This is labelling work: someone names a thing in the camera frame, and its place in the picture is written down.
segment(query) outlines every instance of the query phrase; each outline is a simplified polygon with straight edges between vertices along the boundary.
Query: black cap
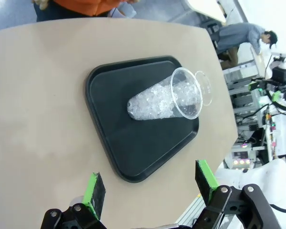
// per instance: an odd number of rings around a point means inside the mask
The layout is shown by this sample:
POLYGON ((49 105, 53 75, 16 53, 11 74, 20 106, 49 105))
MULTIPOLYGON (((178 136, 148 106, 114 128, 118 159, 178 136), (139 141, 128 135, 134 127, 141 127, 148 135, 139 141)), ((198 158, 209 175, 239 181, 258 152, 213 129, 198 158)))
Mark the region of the black cap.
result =
POLYGON ((268 34, 270 35, 270 46, 269 46, 269 48, 271 48, 271 46, 273 45, 273 44, 276 44, 277 43, 277 35, 276 35, 276 33, 275 32, 273 32, 273 31, 268 31, 268 34))

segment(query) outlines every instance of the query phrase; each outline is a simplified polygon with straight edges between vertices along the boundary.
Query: green part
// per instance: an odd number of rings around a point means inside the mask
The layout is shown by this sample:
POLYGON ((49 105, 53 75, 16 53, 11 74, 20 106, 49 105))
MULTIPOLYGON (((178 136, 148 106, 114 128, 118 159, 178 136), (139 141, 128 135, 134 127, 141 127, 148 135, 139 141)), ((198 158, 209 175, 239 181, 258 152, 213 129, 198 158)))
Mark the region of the green part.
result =
POLYGON ((91 204, 91 199, 92 199, 92 195, 93 195, 93 191, 94 191, 94 187, 95 187, 95 184, 96 184, 96 180, 97 180, 97 177, 98 177, 98 174, 97 173, 93 173, 90 177, 90 180, 88 182, 88 186, 87 186, 87 189, 86 189, 86 192, 85 192, 85 195, 82 199, 82 203, 88 207, 91 212, 93 212, 93 214, 95 215, 95 217, 100 220, 95 211, 94 211, 94 208, 91 204))
POLYGON ((272 102, 276 102, 280 98, 281 91, 274 92, 272 95, 272 102))
POLYGON ((209 193, 210 200, 212 198, 213 192, 218 188, 219 184, 206 160, 198 160, 198 163, 211 190, 209 193))

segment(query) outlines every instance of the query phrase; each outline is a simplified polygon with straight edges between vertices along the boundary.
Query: orange shirt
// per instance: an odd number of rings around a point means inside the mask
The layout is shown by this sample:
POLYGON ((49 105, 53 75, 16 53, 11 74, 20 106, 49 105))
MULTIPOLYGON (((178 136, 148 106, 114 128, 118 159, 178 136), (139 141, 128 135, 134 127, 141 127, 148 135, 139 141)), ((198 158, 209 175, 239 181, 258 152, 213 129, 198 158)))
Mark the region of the orange shirt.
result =
POLYGON ((88 16, 99 15, 117 7, 126 0, 54 0, 54 2, 69 10, 88 16))

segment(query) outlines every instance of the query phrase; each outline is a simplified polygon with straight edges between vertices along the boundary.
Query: gray floor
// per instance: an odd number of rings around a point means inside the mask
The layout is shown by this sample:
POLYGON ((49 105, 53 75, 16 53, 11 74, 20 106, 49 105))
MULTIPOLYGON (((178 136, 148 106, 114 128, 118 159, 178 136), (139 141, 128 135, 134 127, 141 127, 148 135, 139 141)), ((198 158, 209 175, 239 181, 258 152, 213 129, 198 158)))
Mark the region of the gray floor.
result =
MULTIPOLYGON (((154 21, 168 21, 188 9, 183 0, 141 0, 133 4, 137 11, 135 18, 154 21)), ((36 22, 31 0, 0 0, 0 30, 12 26, 36 22)), ((199 14, 192 12, 178 23, 198 25, 199 14)))

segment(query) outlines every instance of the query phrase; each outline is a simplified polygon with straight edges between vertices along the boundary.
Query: gray shirt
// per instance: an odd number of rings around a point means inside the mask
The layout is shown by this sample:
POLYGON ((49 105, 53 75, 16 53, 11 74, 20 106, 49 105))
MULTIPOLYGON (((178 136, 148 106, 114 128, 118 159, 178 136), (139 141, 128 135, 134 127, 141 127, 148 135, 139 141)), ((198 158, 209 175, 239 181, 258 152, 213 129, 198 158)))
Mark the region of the gray shirt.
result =
POLYGON ((228 50, 242 43, 252 44, 255 52, 261 52, 259 39, 265 29, 251 23, 238 23, 224 26, 219 30, 219 42, 217 43, 218 52, 228 50))

